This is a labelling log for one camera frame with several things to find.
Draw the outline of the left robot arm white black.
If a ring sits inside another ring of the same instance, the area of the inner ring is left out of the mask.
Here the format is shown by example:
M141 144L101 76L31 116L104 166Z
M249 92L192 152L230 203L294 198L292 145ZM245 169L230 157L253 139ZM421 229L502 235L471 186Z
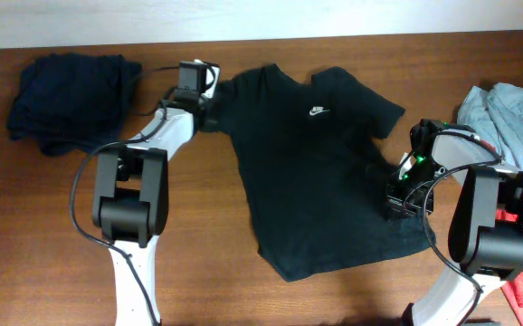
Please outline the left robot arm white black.
M118 325L161 322L156 251L168 217L168 163L196 134L220 74L216 63L181 62L148 125L98 154L92 220L109 245Z

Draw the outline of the light grey-blue shirt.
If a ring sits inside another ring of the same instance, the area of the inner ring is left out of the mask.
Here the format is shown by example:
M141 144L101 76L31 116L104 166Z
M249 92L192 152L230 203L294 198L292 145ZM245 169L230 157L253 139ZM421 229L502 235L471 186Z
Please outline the light grey-blue shirt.
M523 170L523 88L503 82L489 91L474 86L456 121L472 127L505 162Z

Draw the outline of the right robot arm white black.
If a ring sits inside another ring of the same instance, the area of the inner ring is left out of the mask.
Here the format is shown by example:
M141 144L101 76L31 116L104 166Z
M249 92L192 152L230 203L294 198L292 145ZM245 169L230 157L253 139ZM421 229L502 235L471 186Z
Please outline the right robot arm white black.
M523 170L467 126L422 119L412 149L385 187L388 220L412 217L434 245L428 220L433 191L447 177L461 184L448 234L445 267L427 294L410 303L401 324L467 325L479 303L523 273Z

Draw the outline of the folded navy blue garment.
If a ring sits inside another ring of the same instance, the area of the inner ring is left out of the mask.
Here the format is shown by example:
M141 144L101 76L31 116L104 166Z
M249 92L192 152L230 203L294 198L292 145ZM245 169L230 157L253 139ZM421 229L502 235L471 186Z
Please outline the folded navy blue garment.
M6 123L10 139L34 139L50 157L116 141L141 72L140 63L120 54L35 59L20 74Z

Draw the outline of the black Nike t-shirt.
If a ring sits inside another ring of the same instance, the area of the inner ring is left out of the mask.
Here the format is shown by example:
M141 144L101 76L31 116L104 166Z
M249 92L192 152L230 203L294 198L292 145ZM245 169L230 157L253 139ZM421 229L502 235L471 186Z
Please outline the black Nike t-shirt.
M222 81L214 130L229 136L260 256L282 279L402 258L429 243L385 216L394 172L376 142L404 115L340 67L294 81L275 64Z

